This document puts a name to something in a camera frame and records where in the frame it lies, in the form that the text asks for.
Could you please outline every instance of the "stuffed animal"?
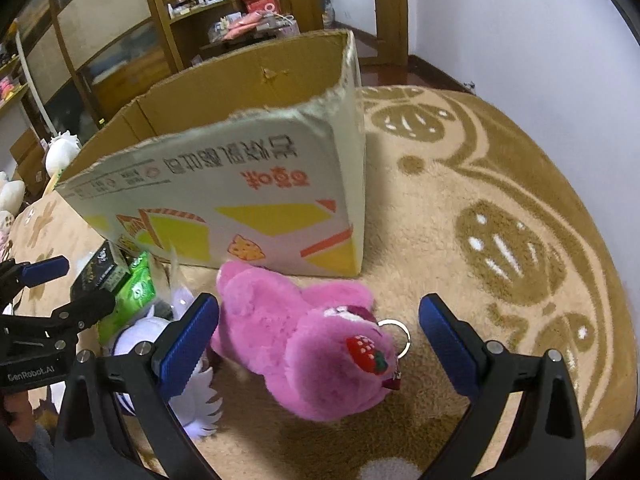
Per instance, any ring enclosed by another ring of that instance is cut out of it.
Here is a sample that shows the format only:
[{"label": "stuffed animal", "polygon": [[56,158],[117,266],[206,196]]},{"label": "stuffed animal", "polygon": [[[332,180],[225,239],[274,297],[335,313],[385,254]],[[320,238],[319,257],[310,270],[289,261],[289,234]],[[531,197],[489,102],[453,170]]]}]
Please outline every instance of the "stuffed animal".
[{"label": "stuffed animal", "polygon": [[7,100],[14,93],[15,85],[9,76],[0,80],[0,99]]},{"label": "stuffed animal", "polygon": [[[154,316],[151,309],[148,315],[124,330],[116,340],[113,348],[114,355],[128,354],[141,341],[155,341],[162,331],[169,325],[169,321]],[[213,380],[213,368],[206,359],[200,358],[191,374],[191,378],[184,387],[184,391],[169,400],[169,406],[174,411],[184,431],[193,440],[211,436],[218,429],[216,422],[222,416],[222,399],[208,403],[217,391],[210,387]],[[118,394],[122,407],[131,415],[135,415],[133,403],[127,394]]]},{"label": "stuffed animal", "polygon": [[47,150],[47,158],[45,160],[45,168],[51,178],[61,171],[66,170],[69,164],[80,153],[80,141],[78,136],[71,135],[67,130],[51,139],[49,149]]},{"label": "stuffed animal", "polygon": [[0,233],[9,235],[11,226],[14,224],[15,217],[8,211],[0,211]]},{"label": "stuffed animal", "polygon": [[0,171],[0,211],[7,211],[14,217],[20,212],[24,200],[24,182],[9,181],[4,171]]},{"label": "stuffed animal", "polygon": [[297,416],[339,420],[377,405],[398,366],[389,334],[357,282],[299,288],[277,272],[227,262],[218,273],[220,322],[211,347],[264,376]]}]

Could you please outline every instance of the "screw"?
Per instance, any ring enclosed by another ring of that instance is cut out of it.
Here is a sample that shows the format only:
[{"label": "screw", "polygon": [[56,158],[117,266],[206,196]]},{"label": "screw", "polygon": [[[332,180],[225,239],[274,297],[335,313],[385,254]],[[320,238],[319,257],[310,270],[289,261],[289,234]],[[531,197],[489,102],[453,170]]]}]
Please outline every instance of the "screw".
[{"label": "screw", "polygon": [[133,347],[133,351],[138,355],[147,355],[151,352],[151,343],[149,341],[141,341]]},{"label": "screw", "polygon": [[551,359],[553,362],[555,363],[559,363],[560,361],[562,361],[562,354],[555,349],[549,350],[549,352],[546,353],[549,356],[549,359]]},{"label": "screw", "polygon": [[94,354],[90,350],[81,350],[78,352],[76,359],[79,363],[87,362]]},{"label": "screw", "polygon": [[499,343],[497,341],[487,342],[486,349],[494,355],[500,355],[502,352],[504,352],[504,346],[502,346],[502,343]]}]

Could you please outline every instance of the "black box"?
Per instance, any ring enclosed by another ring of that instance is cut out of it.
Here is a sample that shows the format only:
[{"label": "black box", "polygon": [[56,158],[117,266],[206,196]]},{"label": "black box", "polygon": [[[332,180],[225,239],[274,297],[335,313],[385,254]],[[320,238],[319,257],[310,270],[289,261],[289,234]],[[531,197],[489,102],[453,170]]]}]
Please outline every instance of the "black box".
[{"label": "black box", "polygon": [[71,301],[97,288],[116,294],[131,276],[122,251],[105,241],[71,285]]}]

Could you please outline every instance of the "strawberry charm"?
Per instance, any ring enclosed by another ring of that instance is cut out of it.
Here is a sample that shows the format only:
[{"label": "strawberry charm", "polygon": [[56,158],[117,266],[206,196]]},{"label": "strawberry charm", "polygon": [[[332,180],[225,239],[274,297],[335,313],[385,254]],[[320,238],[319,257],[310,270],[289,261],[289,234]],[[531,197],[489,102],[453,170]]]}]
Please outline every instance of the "strawberry charm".
[{"label": "strawberry charm", "polygon": [[358,367],[369,374],[382,375],[389,368],[384,354],[366,336],[347,338],[347,350]]}]

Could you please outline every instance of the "green package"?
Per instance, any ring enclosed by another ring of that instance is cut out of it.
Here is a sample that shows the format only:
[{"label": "green package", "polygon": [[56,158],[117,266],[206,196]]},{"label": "green package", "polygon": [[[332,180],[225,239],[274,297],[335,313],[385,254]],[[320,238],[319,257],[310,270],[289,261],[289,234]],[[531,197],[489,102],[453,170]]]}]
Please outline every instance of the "green package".
[{"label": "green package", "polygon": [[145,252],[129,265],[131,277],[116,294],[113,312],[98,323],[98,341],[101,345],[106,345],[132,320],[139,318],[143,307],[156,297],[158,291],[152,277],[153,264],[150,255]]}]

